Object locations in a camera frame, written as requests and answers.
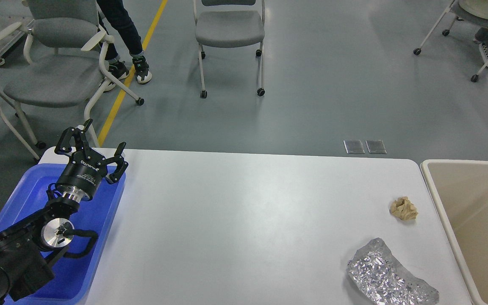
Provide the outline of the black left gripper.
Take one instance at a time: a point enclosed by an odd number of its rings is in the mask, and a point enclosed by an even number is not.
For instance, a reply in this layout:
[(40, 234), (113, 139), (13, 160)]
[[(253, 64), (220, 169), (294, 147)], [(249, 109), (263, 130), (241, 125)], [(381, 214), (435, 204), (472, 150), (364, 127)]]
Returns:
[[(126, 142), (122, 141), (117, 146), (111, 158), (105, 158), (97, 151), (91, 151), (89, 142), (86, 139), (86, 132), (92, 124), (93, 119), (85, 121), (83, 128), (69, 127), (62, 132), (54, 152), (57, 155), (69, 157), (69, 162), (55, 184), (58, 192), (83, 193), (83, 201), (91, 201), (97, 192), (102, 179), (105, 177), (107, 183), (112, 185), (121, 180), (128, 167), (128, 162), (122, 156)], [(74, 140), (76, 151), (71, 153), (71, 139)], [(114, 172), (108, 172), (107, 166), (116, 164)]]

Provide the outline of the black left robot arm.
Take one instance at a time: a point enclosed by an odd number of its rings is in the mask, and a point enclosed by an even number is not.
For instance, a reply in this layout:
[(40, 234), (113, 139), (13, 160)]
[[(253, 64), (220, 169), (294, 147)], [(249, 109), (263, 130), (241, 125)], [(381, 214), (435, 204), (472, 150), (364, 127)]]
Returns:
[(128, 162), (122, 156), (124, 141), (111, 158), (89, 146), (85, 133), (91, 123), (88, 119), (82, 129), (62, 133), (55, 153), (69, 162), (48, 186), (45, 206), (0, 232), (0, 305), (7, 296), (23, 299), (53, 280), (59, 259), (80, 259), (95, 247), (99, 233), (76, 228), (70, 217), (81, 201), (93, 199), (102, 180), (118, 183)]

